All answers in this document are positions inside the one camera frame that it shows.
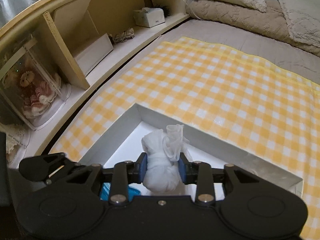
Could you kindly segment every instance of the transparent gift box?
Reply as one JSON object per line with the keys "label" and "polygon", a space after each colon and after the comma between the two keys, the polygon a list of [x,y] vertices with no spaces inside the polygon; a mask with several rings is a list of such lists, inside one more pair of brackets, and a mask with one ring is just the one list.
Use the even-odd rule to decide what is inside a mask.
{"label": "transparent gift box", "polygon": [[71,86],[62,82],[49,54],[32,35],[23,42],[2,57],[0,93],[14,112],[36,130],[62,107]]}
{"label": "transparent gift box", "polygon": [[16,156],[20,161],[30,140],[30,129],[12,112],[10,106],[0,96],[0,132],[6,134],[6,157],[12,163]]}

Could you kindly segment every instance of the white string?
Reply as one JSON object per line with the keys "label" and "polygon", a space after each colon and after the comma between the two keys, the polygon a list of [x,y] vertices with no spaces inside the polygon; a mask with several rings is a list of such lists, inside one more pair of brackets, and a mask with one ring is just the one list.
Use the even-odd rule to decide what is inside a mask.
{"label": "white string", "polygon": [[191,9],[191,7],[187,4],[187,2],[185,1],[185,0],[183,0],[184,1],[184,3],[186,4],[186,6],[190,9],[190,11],[193,13],[193,15],[198,19],[198,20],[203,20],[203,19],[201,19],[200,17],[198,17],[196,14],[195,14],[195,12]]}

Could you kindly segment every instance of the white box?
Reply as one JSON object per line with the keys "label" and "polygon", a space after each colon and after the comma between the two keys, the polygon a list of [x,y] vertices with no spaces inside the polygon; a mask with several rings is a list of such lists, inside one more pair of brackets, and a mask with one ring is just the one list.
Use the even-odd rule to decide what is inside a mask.
{"label": "white box", "polygon": [[133,18],[136,25],[149,28],[165,22],[161,8],[142,8],[133,11]]}
{"label": "white box", "polygon": [[82,72],[87,76],[89,72],[113,50],[113,46],[108,34],[104,34],[94,42],[89,41],[79,50],[80,52],[73,53],[73,57]]}
{"label": "white box", "polygon": [[[166,131],[166,126],[169,124],[182,123],[134,104],[96,141],[80,163],[84,165],[100,163],[105,168],[110,168],[122,161],[136,161],[143,152],[142,137],[155,129]],[[220,169],[226,163],[233,163],[299,197],[302,196],[302,178],[189,125],[184,125],[183,135],[190,141],[188,149],[194,161],[207,162],[213,168]],[[135,184],[134,187],[143,195],[150,194],[142,184]],[[221,196],[221,185],[215,185],[215,189],[217,199],[224,198]]]}

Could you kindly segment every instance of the gingham tablecloth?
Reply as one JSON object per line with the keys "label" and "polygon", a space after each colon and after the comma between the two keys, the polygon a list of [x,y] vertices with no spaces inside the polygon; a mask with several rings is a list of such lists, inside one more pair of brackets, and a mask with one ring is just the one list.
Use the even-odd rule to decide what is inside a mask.
{"label": "gingham tablecloth", "polygon": [[222,44],[163,42],[101,91],[54,152],[79,161],[135,102],[201,129],[304,180],[305,239],[320,239],[320,86]]}

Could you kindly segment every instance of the silver bolt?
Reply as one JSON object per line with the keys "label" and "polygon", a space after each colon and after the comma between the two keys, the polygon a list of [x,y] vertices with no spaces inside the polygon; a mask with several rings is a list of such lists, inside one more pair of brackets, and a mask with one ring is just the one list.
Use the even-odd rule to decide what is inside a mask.
{"label": "silver bolt", "polygon": [[214,200],[214,196],[210,195],[210,194],[201,194],[198,197],[198,200],[204,203],[207,202],[211,202],[212,200]]}
{"label": "silver bolt", "polygon": [[159,200],[159,201],[158,201],[158,204],[159,204],[160,206],[164,206],[166,203],[167,203],[167,202],[166,202],[165,200]]}
{"label": "silver bolt", "polygon": [[124,195],[116,194],[116,195],[111,196],[110,200],[112,202],[114,202],[114,203],[119,204],[119,203],[122,203],[122,202],[126,201],[127,198]]}

